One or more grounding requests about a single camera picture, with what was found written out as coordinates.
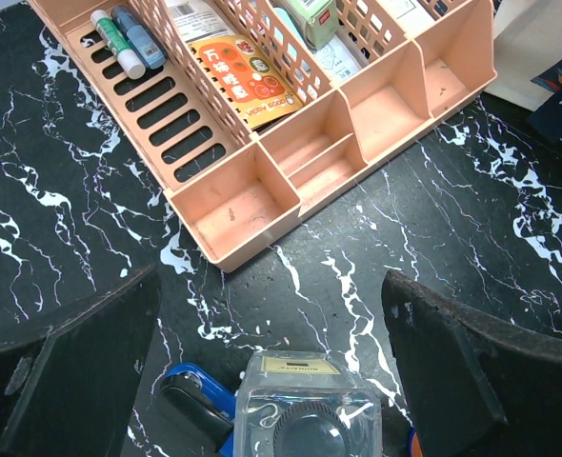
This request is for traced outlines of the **white plastic packet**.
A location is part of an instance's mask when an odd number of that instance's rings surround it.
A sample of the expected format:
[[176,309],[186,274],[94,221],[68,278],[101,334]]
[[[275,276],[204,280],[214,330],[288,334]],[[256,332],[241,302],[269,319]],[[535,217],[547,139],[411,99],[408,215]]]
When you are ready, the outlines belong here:
[[324,72],[335,82],[346,81],[363,69],[363,65],[337,35],[317,50],[314,57]]

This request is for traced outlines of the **blue black stapler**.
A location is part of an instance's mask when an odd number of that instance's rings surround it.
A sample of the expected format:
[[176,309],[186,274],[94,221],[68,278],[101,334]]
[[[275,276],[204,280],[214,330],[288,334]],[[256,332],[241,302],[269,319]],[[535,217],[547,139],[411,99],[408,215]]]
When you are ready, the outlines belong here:
[[159,385],[162,414],[206,450],[233,455],[234,395],[194,363],[170,368]]

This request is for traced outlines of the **green white glue stick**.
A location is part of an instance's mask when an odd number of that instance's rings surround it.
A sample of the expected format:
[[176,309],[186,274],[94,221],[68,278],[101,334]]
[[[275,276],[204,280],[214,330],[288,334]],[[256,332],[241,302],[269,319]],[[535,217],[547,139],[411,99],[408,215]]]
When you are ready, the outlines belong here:
[[145,65],[111,17],[104,10],[95,10],[90,15],[90,21],[123,72],[132,80],[141,78],[146,73]]

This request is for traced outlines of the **green cardboard box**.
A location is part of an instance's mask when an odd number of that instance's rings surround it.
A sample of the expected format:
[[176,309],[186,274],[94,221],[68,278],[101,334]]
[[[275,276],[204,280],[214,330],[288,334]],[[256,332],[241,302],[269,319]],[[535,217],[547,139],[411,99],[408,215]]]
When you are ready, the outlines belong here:
[[307,45],[320,50],[339,30],[338,11],[332,0],[284,0],[278,1]]

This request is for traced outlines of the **orange bottle blue cap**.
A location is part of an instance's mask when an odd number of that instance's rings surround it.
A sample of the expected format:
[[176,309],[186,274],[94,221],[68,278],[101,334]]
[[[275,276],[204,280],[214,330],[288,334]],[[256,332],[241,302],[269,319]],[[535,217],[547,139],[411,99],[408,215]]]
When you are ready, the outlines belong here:
[[423,457],[423,452],[415,429],[411,430],[408,444],[409,457]]

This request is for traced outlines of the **white label packet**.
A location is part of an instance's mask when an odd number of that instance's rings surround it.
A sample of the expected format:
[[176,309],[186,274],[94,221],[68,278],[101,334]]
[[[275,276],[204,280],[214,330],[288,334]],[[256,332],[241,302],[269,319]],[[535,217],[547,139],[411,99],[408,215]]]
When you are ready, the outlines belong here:
[[224,14],[208,1],[167,0],[166,7],[186,44],[234,34]]

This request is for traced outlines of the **peach plastic desk organizer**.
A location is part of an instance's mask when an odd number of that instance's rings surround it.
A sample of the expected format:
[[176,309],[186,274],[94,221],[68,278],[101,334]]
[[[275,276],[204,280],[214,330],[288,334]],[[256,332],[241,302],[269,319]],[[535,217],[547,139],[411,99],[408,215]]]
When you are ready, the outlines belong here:
[[481,92],[493,66],[490,1],[426,1],[426,21],[404,26],[379,1],[337,1],[327,22],[361,63],[334,78],[301,44],[272,1],[216,1],[298,103],[263,131],[231,102],[224,66],[180,36],[189,4],[133,1],[163,45],[165,66],[121,90],[112,57],[88,44],[94,14],[110,1],[35,1],[32,8],[84,73],[161,185],[207,259],[230,272],[422,137]]

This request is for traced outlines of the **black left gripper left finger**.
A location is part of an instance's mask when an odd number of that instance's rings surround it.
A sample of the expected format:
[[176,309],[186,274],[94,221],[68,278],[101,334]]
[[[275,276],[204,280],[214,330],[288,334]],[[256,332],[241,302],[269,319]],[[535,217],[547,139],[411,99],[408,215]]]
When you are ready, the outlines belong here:
[[120,454],[161,306],[154,266],[0,333],[0,456]]

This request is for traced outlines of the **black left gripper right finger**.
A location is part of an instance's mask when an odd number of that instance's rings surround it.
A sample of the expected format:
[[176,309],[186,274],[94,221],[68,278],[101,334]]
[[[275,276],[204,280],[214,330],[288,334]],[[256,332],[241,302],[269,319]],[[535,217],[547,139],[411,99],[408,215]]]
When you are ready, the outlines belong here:
[[562,456],[562,338],[396,270],[381,300],[423,455]]

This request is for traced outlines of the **tall clear square bottle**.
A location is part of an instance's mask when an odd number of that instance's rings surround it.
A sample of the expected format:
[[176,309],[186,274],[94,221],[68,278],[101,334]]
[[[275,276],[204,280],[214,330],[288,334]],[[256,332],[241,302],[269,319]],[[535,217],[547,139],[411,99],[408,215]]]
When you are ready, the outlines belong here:
[[237,391],[234,456],[380,456],[380,397],[329,354],[255,352]]

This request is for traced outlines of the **orange spiral notebook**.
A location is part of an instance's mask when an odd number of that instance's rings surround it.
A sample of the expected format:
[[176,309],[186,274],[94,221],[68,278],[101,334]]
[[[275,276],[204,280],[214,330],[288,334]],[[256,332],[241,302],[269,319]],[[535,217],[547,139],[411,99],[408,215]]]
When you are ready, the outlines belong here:
[[196,60],[241,119],[259,128],[303,107],[301,99],[252,40],[240,34],[191,43]]

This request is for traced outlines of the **blue glue stick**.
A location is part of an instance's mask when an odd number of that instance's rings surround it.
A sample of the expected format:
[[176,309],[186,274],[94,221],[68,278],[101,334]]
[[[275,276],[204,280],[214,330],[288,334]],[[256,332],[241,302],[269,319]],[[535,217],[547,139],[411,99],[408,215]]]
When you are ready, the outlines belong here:
[[149,70],[158,70],[164,67],[167,56],[162,46],[129,7],[124,5],[114,7],[111,17]]

